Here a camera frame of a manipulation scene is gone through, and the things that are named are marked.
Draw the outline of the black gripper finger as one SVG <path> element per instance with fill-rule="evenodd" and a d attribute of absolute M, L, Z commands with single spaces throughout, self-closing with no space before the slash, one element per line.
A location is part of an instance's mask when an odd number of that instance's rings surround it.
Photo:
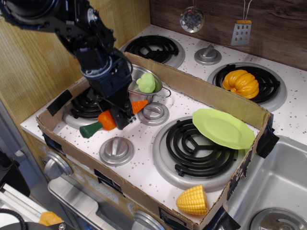
<path fill-rule="evenodd" d="M 135 115 L 133 113 L 131 103 L 126 103 L 124 105 L 124 110 L 113 106 L 110 109 L 110 113 L 119 130 L 123 130 L 127 125 L 135 120 Z"/>

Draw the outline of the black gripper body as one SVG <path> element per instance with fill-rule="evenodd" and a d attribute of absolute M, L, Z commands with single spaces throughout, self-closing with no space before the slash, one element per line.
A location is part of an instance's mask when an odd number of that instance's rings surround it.
<path fill-rule="evenodd" d="M 102 111 L 117 108 L 132 111 L 128 87 L 132 82 L 129 60 L 124 55 L 108 56 L 106 65 L 99 69 L 81 69 L 96 96 Z"/>

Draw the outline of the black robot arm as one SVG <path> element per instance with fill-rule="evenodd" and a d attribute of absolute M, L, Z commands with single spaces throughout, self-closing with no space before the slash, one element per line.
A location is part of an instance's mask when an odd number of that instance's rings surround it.
<path fill-rule="evenodd" d="M 55 33 L 77 58 L 99 108 L 110 111 L 120 130 L 133 122 L 128 93 L 131 62 L 114 47 L 113 31 L 103 24 L 89 1 L 2 0 L 0 11 L 5 21 L 21 29 Z"/>

